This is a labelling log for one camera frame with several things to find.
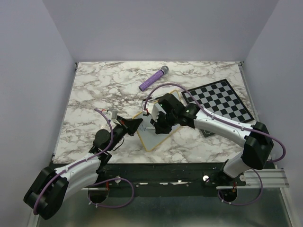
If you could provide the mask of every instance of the checkerboard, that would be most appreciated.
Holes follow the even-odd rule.
[[[226,79],[190,89],[189,92],[199,104],[217,115],[244,123],[254,120],[251,113]],[[186,103],[195,103],[185,91],[182,92],[182,96]],[[214,135],[214,133],[210,131],[201,131],[204,137]]]

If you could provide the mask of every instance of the microphone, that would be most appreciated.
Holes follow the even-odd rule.
[[[143,82],[139,89],[141,91],[144,91],[146,88],[148,88],[150,85],[152,85],[154,82],[156,82],[158,79],[160,79],[164,74],[166,74],[169,71],[169,68],[164,65],[161,67],[159,71],[157,71],[155,74],[153,74],[151,77],[149,77],[145,82]]]

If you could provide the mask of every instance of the marble tabletop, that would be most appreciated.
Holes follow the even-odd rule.
[[[167,65],[168,74],[144,92],[138,86]],[[253,114],[247,91],[236,62],[210,61],[115,61],[80,62],[73,83],[54,163],[71,163],[83,157],[92,147],[95,133],[109,129],[94,108],[114,107],[119,115],[132,118],[139,113],[142,99],[159,84],[173,82],[194,88],[227,79]],[[161,87],[154,96],[176,87]],[[185,163],[223,162],[242,151],[238,145],[221,136],[204,138],[200,130],[182,127],[155,150],[146,152],[137,134],[125,136],[124,144],[111,151],[110,163]]]

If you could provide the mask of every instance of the white wall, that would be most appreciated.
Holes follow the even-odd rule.
[[[41,0],[0,2],[0,226],[27,225],[23,197],[50,162],[75,64]]]
[[[43,1],[76,61],[242,61],[278,2]]]
[[[244,62],[259,112],[286,145],[284,167],[303,223],[303,1],[280,0]],[[279,145],[274,149],[281,154]]]

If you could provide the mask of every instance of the purple cable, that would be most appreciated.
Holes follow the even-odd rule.
[[[96,186],[96,185],[99,185],[99,184],[102,184],[102,183],[106,183],[106,182],[109,182],[109,181],[114,181],[114,180],[122,180],[122,181],[126,181],[126,182],[129,183],[129,185],[130,185],[131,188],[132,188],[132,196],[131,196],[131,198],[129,199],[129,201],[127,201],[125,204],[122,204],[122,205],[119,205],[119,206],[107,206],[107,205],[102,205],[102,204],[98,204],[98,203],[93,203],[93,202],[91,201],[91,199],[90,199],[90,194],[89,194],[88,199],[89,199],[90,203],[93,204],[93,205],[97,205],[98,207],[105,207],[105,208],[122,208],[122,207],[127,206],[131,201],[133,201],[133,199],[134,199],[134,187],[133,187],[132,183],[131,183],[129,180],[127,180],[127,179],[118,178],[118,177],[117,177],[117,178],[108,179],[108,180],[105,180],[105,181],[102,181],[102,182],[94,183],[94,184],[92,184],[92,185],[90,185],[90,186]]]
[[[208,112],[207,112],[207,111],[198,103],[198,101],[192,96],[192,94],[191,94],[185,87],[183,87],[183,86],[181,86],[181,85],[179,85],[179,84],[175,84],[175,83],[161,84],[161,85],[157,86],[156,88],[154,88],[154,89],[148,94],[148,96],[147,96],[147,98],[146,98],[146,101],[145,101],[145,103],[144,103],[144,110],[146,110],[147,101],[150,99],[152,93],[153,93],[155,90],[157,90],[158,88],[160,88],[160,87],[169,86],[169,85],[171,85],[171,86],[176,86],[176,87],[179,87],[179,88],[183,89],[186,93],[189,94],[189,96],[194,100],[194,102],[197,104],[197,106],[198,106],[198,107],[199,107],[207,116],[212,117],[212,115],[211,115],[210,113],[208,113]],[[220,121],[220,122],[222,122],[222,123],[224,123],[224,124],[227,124],[227,125],[229,125],[229,126],[236,127],[236,128],[238,128],[238,129],[242,129],[241,126],[239,126],[239,125],[237,125],[237,124],[230,123],[230,122],[225,121],[225,120],[223,120],[223,119],[217,118],[216,116],[214,116],[213,118],[214,118],[215,120]],[[275,160],[268,160],[268,162],[278,162],[278,161],[281,161],[281,160],[285,157],[285,155],[286,155],[286,148],[285,148],[284,144],[283,144],[280,140],[278,140],[277,138],[275,138],[275,137],[273,137],[273,136],[271,136],[271,135],[269,135],[269,134],[267,134],[267,133],[264,133],[264,132],[261,132],[261,131],[255,130],[255,129],[245,128],[245,127],[244,127],[243,129],[244,129],[244,130],[247,130],[247,131],[251,131],[251,132],[255,132],[255,133],[261,134],[261,135],[263,135],[263,136],[267,136],[267,137],[271,138],[272,140],[276,141],[278,144],[281,145],[281,147],[282,147],[282,149],[283,149],[282,156],[281,156],[280,158],[275,159]]]
[[[256,170],[254,170],[254,169],[252,169],[252,170],[258,175],[258,178],[259,178],[260,184],[261,184],[260,194],[257,196],[257,198],[255,198],[253,201],[246,202],[246,203],[229,203],[229,202],[227,202],[227,201],[224,200],[224,196],[223,196],[222,191],[218,190],[218,197],[221,200],[221,202],[224,202],[224,203],[232,205],[232,206],[241,207],[241,206],[251,205],[251,204],[253,204],[254,202],[258,201],[261,198],[261,195],[263,194],[263,182],[262,182],[261,177],[258,174],[258,172]]]
[[[97,111],[99,114],[101,114],[102,117],[104,117],[104,119],[105,119],[106,122],[108,123],[109,128],[110,128],[110,135],[111,135],[111,137],[110,137],[110,142],[109,142],[108,146],[107,146],[103,151],[101,151],[101,152],[99,152],[99,153],[97,153],[97,154],[95,154],[95,155],[89,157],[87,160],[90,160],[90,159],[92,159],[92,158],[94,158],[94,157],[96,157],[96,156],[102,154],[103,152],[107,151],[107,149],[109,149],[109,147],[112,145],[112,143],[113,143],[113,138],[114,138],[113,128],[112,128],[112,126],[110,125],[110,122],[109,122],[109,120],[107,119],[107,117],[102,113],[101,110],[99,110],[99,109],[97,109],[97,108],[95,108],[94,110]],[[68,170],[70,170],[71,168],[75,167],[76,165],[78,165],[78,164],[80,164],[80,163],[82,163],[82,162],[86,162],[86,160],[83,159],[83,160],[80,160],[80,161],[74,163],[73,165],[71,165],[70,167],[68,167]],[[58,173],[56,176],[54,176],[54,177],[46,184],[46,186],[42,189],[42,191],[40,192],[40,194],[39,194],[39,196],[38,196],[38,198],[37,198],[37,200],[36,200],[36,202],[35,202],[35,204],[34,204],[33,212],[34,212],[35,215],[38,214],[38,213],[37,213],[37,207],[38,207],[39,201],[41,200],[41,198],[42,198],[44,192],[46,191],[46,189],[52,184],[52,182],[53,182],[55,179],[57,179],[60,175],[62,175],[62,174],[64,174],[64,173],[66,173],[66,169],[63,170],[63,171],[61,171],[60,173]]]

